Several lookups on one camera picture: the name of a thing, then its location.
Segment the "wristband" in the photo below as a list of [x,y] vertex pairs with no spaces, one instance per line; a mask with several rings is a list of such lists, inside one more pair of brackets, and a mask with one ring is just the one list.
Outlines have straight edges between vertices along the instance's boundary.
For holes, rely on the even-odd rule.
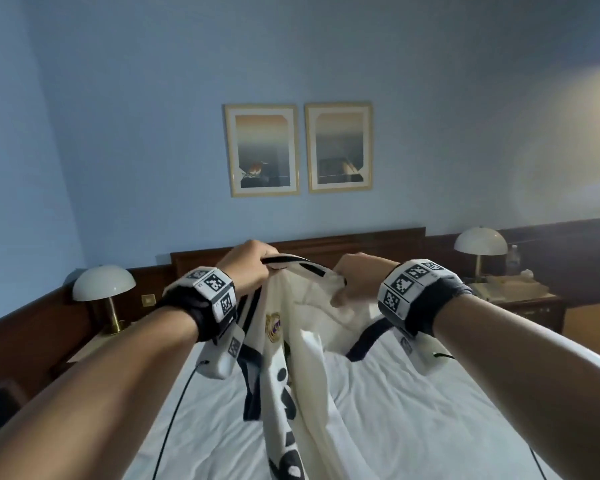
[[199,342],[216,341],[235,320],[233,282],[216,267],[197,267],[164,289],[160,306],[189,314],[198,325]]
[[399,330],[433,336],[436,315],[461,294],[473,291],[456,273],[428,259],[414,259],[396,266],[380,285],[378,308]]

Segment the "bed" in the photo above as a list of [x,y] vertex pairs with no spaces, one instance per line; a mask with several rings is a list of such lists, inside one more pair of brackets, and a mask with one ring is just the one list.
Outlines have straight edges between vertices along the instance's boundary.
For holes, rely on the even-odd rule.
[[[422,257],[423,240],[424,229],[419,228],[275,246],[332,267],[345,252],[363,251],[396,261]],[[222,254],[224,250],[188,251],[172,253],[171,258],[181,275],[212,264]],[[200,350],[200,344],[193,348],[125,480],[152,480]],[[457,362],[432,376],[420,376],[392,331],[360,362],[328,353],[327,370],[336,407],[379,478],[542,480],[544,474],[547,480],[559,479],[539,457],[536,464],[528,445]],[[245,396],[239,367],[224,381],[193,375],[155,478],[269,480],[262,425],[242,419]]]

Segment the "table lamp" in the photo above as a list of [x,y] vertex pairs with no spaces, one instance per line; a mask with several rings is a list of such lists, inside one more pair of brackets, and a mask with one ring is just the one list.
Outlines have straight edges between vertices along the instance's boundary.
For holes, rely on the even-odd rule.
[[111,323],[106,327],[105,333],[115,335],[124,330],[127,323],[118,320],[111,297],[129,291],[134,286],[134,277],[123,267],[112,264],[92,267],[82,273],[73,284],[73,299],[93,301],[106,298]]
[[475,254],[475,280],[480,280],[482,256],[499,256],[507,254],[507,242],[502,234],[488,227],[472,227],[460,234],[454,249],[461,253]]

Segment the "picture frame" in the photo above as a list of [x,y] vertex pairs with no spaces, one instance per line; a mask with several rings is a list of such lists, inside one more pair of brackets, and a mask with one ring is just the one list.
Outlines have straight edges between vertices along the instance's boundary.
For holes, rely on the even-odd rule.
[[225,104],[232,197],[300,193],[297,106]]
[[373,188],[373,106],[370,102],[304,106],[309,192]]

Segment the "team crest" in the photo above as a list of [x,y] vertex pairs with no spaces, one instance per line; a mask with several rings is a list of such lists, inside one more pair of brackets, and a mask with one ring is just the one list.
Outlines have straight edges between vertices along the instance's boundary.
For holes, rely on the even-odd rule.
[[267,314],[267,337],[272,342],[280,340],[280,325],[280,314],[278,312],[272,313],[271,315]]

